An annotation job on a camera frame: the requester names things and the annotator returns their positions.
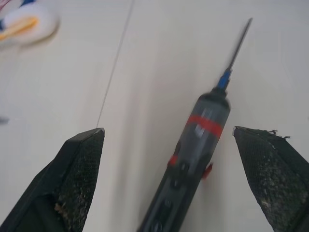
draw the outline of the white table surface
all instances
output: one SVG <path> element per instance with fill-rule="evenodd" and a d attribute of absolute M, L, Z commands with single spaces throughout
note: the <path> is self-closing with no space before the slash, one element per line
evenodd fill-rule
<path fill-rule="evenodd" d="M 248 186 L 232 129 L 278 130 L 309 160 L 309 2 L 65 2 L 58 34 L 47 45 L 18 51 L 16 68 L 0 79 L 0 113 L 11 118 L 0 127 L 0 219 L 66 139 L 96 126 L 112 75 L 84 231 L 135 231 L 195 101 L 216 84 L 253 17 L 231 75 L 232 110 L 213 171 L 201 182 L 182 232 L 272 231 Z M 91 17 L 79 17 L 84 9 Z M 87 22 L 79 39 L 76 20 Z"/>

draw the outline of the white object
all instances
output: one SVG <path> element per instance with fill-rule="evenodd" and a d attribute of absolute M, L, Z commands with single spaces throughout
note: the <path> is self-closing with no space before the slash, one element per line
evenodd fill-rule
<path fill-rule="evenodd" d="M 23 5 L 6 15 L 3 19 L 3 25 L 8 28 L 27 17 L 36 17 L 38 23 L 28 32 L 12 37 L 12 40 L 19 44 L 29 44 L 50 36 L 59 23 L 59 17 L 55 12 L 40 2 L 34 2 Z"/>

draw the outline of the electric screwdriver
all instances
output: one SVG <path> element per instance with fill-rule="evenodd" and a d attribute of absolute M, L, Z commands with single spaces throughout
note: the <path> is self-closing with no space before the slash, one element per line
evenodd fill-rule
<path fill-rule="evenodd" d="M 218 85 L 198 98 L 138 232 L 179 231 L 230 113 L 225 90 L 251 21 Z"/>

